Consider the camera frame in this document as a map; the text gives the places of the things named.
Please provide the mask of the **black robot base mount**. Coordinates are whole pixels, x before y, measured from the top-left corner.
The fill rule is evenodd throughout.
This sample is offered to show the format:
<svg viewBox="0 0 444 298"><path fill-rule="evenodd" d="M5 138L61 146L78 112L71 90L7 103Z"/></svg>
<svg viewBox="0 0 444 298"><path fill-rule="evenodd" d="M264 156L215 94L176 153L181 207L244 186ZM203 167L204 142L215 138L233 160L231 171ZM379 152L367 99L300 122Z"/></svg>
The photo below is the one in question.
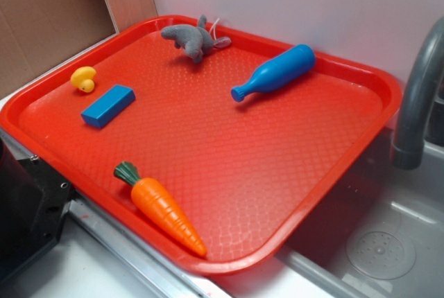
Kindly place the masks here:
<svg viewBox="0 0 444 298"><path fill-rule="evenodd" d="M16 159L1 142L1 285L58 244L71 196L43 159Z"/></svg>

